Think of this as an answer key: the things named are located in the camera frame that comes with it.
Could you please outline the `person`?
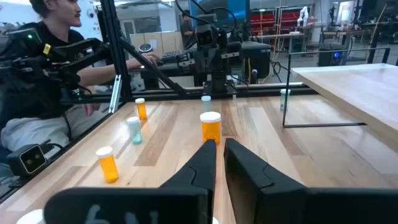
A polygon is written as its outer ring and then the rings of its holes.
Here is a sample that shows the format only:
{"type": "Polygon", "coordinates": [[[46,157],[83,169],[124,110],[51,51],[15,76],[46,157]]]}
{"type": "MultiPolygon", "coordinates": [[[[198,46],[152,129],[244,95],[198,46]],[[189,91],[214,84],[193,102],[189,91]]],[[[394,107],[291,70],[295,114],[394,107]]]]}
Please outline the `person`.
{"type": "MultiPolygon", "coordinates": [[[[29,0],[42,20],[23,26],[35,28],[46,44],[66,46],[83,40],[74,30],[81,26],[77,0],[29,0]]],[[[66,146],[104,115],[97,103],[61,105],[61,88],[48,77],[35,84],[38,93],[11,96],[5,93],[0,109],[0,143],[11,152],[29,144],[50,141],[66,146]]]]}
{"type": "Polygon", "coordinates": [[[183,46],[185,47],[189,43],[190,36],[193,34],[193,29],[191,27],[189,10],[184,10],[185,13],[182,14],[182,22],[180,24],[180,33],[182,36],[183,46]]]}

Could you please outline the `tan wooden cabinet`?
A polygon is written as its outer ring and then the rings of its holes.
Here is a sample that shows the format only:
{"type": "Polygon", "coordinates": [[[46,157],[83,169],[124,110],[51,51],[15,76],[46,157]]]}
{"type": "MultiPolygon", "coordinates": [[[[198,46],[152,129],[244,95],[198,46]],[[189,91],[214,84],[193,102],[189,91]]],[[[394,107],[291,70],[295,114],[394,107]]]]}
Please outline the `tan wooden cabinet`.
{"type": "Polygon", "coordinates": [[[130,34],[128,40],[137,48],[142,44],[150,44],[153,51],[158,54],[183,50],[182,36],[179,31],[130,34]]]}

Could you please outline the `small orange pill bottle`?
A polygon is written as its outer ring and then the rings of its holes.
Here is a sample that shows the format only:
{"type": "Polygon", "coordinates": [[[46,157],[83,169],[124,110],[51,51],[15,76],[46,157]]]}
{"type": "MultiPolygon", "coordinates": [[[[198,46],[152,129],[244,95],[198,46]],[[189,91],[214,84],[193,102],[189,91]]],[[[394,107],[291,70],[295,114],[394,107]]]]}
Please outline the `small orange pill bottle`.
{"type": "Polygon", "coordinates": [[[119,179],[116,161],[113,155],[113,148],[110,146],[102,147],[96,151],[100,166],[102,168],[106,183],[114,183],[119,179]]]}
{"type": "Polygon", "coordinates": [[[146,112],[146,101],[144,98],[137,98],[135,99],[135,103],[138,110],[138,115],[140,120],[147,119],[147,112],[146,112]]]}

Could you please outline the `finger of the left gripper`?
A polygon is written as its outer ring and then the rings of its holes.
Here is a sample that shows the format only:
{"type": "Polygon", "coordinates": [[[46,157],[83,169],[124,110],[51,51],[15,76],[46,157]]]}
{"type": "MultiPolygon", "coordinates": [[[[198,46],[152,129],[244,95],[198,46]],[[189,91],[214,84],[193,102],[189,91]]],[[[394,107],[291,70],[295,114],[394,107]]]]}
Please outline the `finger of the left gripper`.
{"type": "Polygon", "coordinates": [[[204,64],[201,68],[201,78],[202,80],[207,80],[208,79],[208,75],[211,75],[213,72],[213,66],[212,64],[204,64]]]}
{"type": "Polygon", "coordinates": [[[226,80],[227,62],[223,62],[219,68],[214,71],[214,80],[226,80]]]}

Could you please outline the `black desk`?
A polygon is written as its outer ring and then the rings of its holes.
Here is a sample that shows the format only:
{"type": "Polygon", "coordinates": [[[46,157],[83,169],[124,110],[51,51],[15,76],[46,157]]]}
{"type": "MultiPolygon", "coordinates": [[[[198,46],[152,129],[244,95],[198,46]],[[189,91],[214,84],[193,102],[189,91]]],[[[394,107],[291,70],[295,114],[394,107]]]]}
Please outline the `black desk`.
{"type": "MultiPolygon", "coordinates": [[[[270,45],[262,44],[259,42],[251,42],[246,41],[242,43],[242,50],[244,58],[250,58],[251,60],[258,58],[266,58],[269,56],[271,51],[270,45]]],[[[194,75],[193,73],[181,72],[177,66],[177,61],[175,63],[163,63],[159,62],[157,67],[164,75],[172,78],[173,82],[177,81],[177,77],[191,77],[190,83],[188,86],[202,86],[203,82],[206,80],[202,80],[198,75],[194,75]]],[[[146,90],[155,90],[160,88],[161,82],[155,75],[151,74],[150,71],[145,69],[144,67],[136,68],[130,71],[130,73],[138,73],[143,80],[144,86],[146,90]]]]}

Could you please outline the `red storage bins rack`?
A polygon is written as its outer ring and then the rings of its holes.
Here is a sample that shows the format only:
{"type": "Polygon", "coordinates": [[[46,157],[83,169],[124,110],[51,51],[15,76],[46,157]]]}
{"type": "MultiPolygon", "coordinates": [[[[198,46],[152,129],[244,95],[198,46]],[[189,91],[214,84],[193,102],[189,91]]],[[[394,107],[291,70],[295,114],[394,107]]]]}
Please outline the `red storage bins rack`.
{"type": "Polygon", "coordinates": [[[281,16],[275,11],[254,12],[250,16],[251,30],[256,35],[274,35],[277,29],[281,34],[288,34],[297,26],[299,12],[281,12],[281,16]]]}

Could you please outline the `black keyboard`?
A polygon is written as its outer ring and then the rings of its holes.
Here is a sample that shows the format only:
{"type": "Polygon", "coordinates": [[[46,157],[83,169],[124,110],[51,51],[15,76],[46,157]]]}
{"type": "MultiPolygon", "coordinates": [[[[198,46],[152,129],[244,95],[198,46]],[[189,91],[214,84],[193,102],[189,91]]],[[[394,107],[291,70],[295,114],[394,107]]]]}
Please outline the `black keyboard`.
{"type": "Polygon", "coordinates": [[[171,52],[166,52],[161,56],[161,61],[163,63],[175,63],[179,55],[183,55],[185,50],[175,50],[171,52]]]}

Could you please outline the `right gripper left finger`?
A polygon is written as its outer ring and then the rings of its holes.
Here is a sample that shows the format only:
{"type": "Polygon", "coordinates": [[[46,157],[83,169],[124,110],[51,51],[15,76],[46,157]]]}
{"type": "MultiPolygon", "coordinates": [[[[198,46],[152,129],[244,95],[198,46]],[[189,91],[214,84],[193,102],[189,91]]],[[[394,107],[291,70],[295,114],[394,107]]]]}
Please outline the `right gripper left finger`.
{"type": "Polygon", "coordinates": [[[216,143],[207,140],[157,188],[77,187],[44,207],[46,224],[211,224],[216,143]]]}

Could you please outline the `black aluminium table frame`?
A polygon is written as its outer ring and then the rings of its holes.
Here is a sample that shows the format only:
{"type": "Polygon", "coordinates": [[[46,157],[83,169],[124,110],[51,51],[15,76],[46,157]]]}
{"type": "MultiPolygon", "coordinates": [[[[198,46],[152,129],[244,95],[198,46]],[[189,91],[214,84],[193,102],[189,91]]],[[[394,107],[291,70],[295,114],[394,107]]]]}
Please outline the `black aluminium table frame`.
{"type": "MultiPolygon", "coordinates": [[[[61,88],[61,105],[81,105],[87,103],[97,103],[94,95],[94,87],[110,82],[115,79],[116,75],[121,75],[123,78],[122,84],[122,98],[125,101],[131,101],[132,95],[129,88],[129,76],[130,70],[139,68],[140,66],[146,66],[157,78],[165,82],[169,89],[162,91],[155,95],[157,100],[193,100],[199,97],[199,92],[196,90],[187,90],[182,88],[177,83],[174,83],[168,77],[166,77],[157,67],[159,61],[158,56],[152,53],[140,54],[132,45],[124,41],[121,34],[118,32],[118,21],[116,17],[116,10],[114,6],[106,1],[104,7],[108,13],[107,19],[107,31],[111,35],[109,43],[110,56],[104,60],[100,60],[93,65],[90,65],[77,72],[80,77],[78,89],[69,90],[61,88]]],[[[13,44],[11,38],[7,41],[5,49],[0,52],[0,57],[8,57],[16,55],[18,57],[23,56],[24,51],[20,49],[18,44],[13,44]]],[[[5,83],[0,79],[0,109],[5,93],[9,93],[11,96],[29,95],[38,93],[35,85],[33,89],[27,92],[17,92],[11,87],[10,83],[5,83]]],[[[50,142],[50,144],[58,146],[60,149],[67,147],[59,146],[50,142]]]]}

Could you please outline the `large orange pill bottle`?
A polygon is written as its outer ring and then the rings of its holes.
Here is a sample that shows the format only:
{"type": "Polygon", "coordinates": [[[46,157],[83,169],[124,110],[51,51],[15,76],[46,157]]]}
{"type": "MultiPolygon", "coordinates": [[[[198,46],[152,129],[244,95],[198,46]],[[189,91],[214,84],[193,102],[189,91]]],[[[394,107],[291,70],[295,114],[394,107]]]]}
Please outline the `large orange pill bottle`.
{"type": "Polygon", "coordinates": [[[221,115],[214,111],[204,112],[200,115],[202,139],[215,140],[216,145],[221,141],[221,115]]]}

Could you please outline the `silver aluminium bracket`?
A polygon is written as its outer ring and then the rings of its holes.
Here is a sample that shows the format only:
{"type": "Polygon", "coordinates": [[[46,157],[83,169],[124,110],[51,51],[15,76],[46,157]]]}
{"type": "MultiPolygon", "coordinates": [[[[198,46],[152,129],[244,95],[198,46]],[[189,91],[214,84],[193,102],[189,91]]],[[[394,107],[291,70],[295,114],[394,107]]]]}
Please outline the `silver aluminium bracket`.
{"type": "Polygon", "coordinates": [[[122,82],[121,75],[116,75],[108,113],[115,113],[118,110],[122,82]]]}

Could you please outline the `wooden shelf with black legs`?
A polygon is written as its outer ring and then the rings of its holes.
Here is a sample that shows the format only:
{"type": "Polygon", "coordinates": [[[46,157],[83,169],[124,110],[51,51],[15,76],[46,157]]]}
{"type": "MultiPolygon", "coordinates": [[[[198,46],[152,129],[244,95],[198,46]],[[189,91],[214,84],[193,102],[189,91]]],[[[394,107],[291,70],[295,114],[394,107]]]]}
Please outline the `wooden shelf with black legs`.
{"type": "Polygon", "coordinates": [[[286,124],[289,96],[284,97],[282,126],[285,128],[317,128],[367,125],[380,136],[398,145],[398,61],[387,64],[389,47],[370,48],[383,50],[381,63],[372,61],[362,65],[334,67],[292,68],[288,56],[287,81],[284,89],[290,90],[290,74],[302,77],[303,84],[328,101],[358,119],[356,123],[286,124]]]}

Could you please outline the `teal pill bottle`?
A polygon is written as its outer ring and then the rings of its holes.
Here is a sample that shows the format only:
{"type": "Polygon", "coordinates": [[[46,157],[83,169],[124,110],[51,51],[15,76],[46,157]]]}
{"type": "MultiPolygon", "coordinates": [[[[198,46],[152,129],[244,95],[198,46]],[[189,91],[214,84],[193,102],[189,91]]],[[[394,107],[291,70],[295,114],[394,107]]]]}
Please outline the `teal pill bottle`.
{"type": "Polygon", "coordinates": [[[204,112],[209,112],[212,111],[212,105],[211,105],[211,96],[204,95],[201,97],[201,102],[203,105],[203,111],[204,112]]]}
{"type": "Polygon", "coordinates": [[[128,118],[127,125],[131,135],[132,143],[140,144],[142,142],[142,135],[141,135],[141,123],[139,117],[133,116],[128,118]]]}
{"type": "Polygon", "coordinates": [[[284,111],[286,108],[286,104],[288,102],[288,97],[290,96],[290,90],[281,89],[280,90],[280,110],[284,111]]]}

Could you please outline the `monitor with blue screen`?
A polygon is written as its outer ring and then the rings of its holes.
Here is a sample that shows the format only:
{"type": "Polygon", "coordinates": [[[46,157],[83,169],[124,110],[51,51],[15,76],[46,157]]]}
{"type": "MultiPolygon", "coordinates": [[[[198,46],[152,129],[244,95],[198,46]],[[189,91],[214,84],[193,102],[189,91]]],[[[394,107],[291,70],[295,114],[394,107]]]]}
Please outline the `monitor with blue screen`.
{"type": "Polygon", "coordinates": [[[211,9],[216,7],[222,7],[223,9],[217,9],[215,11],[217,21],[233,21],[233,17],[230,12],[225,11],[224,8],[231,11],[237,20],[246,19],[249,12],[248,0],[194,0],[198,3],[198,6],[189,0],[189,10],[191,15],[199,16],[204,14],[203,10],[210,12],[211,9]]]}

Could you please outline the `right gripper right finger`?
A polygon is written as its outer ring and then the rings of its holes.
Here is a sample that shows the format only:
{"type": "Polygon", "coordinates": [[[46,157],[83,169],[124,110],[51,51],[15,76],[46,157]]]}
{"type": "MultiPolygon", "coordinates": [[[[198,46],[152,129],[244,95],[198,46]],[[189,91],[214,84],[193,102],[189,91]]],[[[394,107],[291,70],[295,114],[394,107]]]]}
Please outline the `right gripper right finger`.
{"type": "Polygon", "coordinates": [[[236,224],[398,224],[398,190],[307,187],[228,138],[224,168],[236,224]]]}

